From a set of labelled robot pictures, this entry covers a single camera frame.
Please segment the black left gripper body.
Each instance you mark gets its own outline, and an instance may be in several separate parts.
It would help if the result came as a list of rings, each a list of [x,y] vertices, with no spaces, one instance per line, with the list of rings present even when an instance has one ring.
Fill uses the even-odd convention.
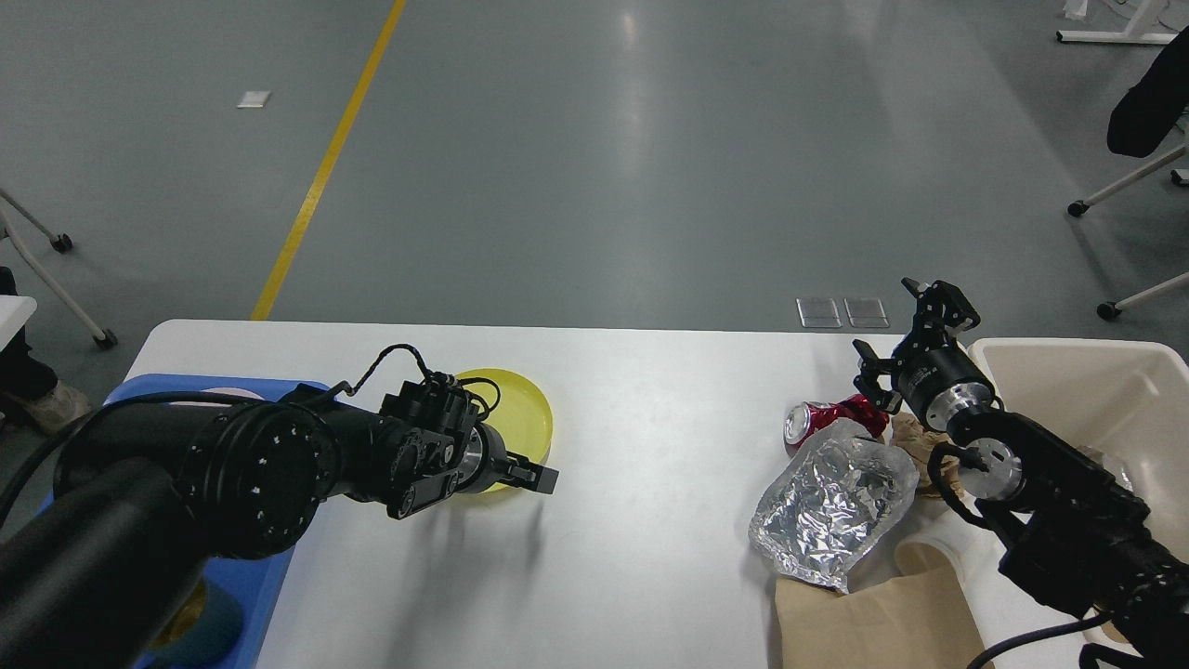
[[[455,492],[479,494],[501,486],[509,466],[508,449],[501,433],[487,423],[478,423],[464,444]]]

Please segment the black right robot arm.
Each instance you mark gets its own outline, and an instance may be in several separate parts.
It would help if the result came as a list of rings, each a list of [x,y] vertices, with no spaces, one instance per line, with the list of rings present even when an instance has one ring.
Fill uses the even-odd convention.
[[[855,387],[883,414],[908,408],[921,427],[946,435],[926,462],[946,507],[998,537],[1000,574],[1070,616],[998,642],[970,665],[1108,624],[1132,651],[1088,642],[1082,668],[1184,668],[1188,572],[1146,528],[1146,501],[1048,428],[1005,410],[989,378],[960,351],[960,332],[981,318],[957,285],[910,278],[902,285],[916,301],[910,332],[887,359],[854,340]]]

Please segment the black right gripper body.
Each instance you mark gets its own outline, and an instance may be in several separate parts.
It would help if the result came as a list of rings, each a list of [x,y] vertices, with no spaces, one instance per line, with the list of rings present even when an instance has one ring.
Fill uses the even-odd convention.
[[[931,431],[954,433],[957,419],[1004,408],[989,378],[960,346],[926,348],[905,340],[892,361],[891,415],[912,414]]]

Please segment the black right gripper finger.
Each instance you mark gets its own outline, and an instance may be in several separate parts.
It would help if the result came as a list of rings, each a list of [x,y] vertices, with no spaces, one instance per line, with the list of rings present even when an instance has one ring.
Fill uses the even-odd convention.
[[[899,414],[902,408],[902,395],[895,387],[883,387],[881,378],[887,377],[895,381],[900,361],[880,359],[874,347],[866,340],[854,339],[851,346],[858,354],[858,374],[853,380],[858,395],[880,412]]]
[[[916,301],[910,332],[900,343],[904,354],[954,348],[960,334],[981,326],[981,314],[957,285],[910,278],[902,278],[901,285]]]

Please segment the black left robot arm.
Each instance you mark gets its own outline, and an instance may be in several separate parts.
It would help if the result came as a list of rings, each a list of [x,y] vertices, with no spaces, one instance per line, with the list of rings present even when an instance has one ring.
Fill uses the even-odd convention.
[[[51,433],[4,486],[4,518],[56,457],[52,501],[4,542],[5,668],[131,668],[199,591],[212,558],[285,553],[335,496],[407,519],[502,484],[551,494],[556,471],[508,449],[487,375],[432,370],[377,411],[359,381],[298,384],[265,400],[157,391]]]

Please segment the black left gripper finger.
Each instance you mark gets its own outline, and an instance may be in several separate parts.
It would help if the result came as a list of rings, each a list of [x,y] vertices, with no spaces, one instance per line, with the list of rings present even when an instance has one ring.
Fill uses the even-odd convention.
[[[502,484],[517,490],[551,496],[555,491],[559,471],[549,466],[531,462],[520,453],[507,454],[507,467],[502,473]]]

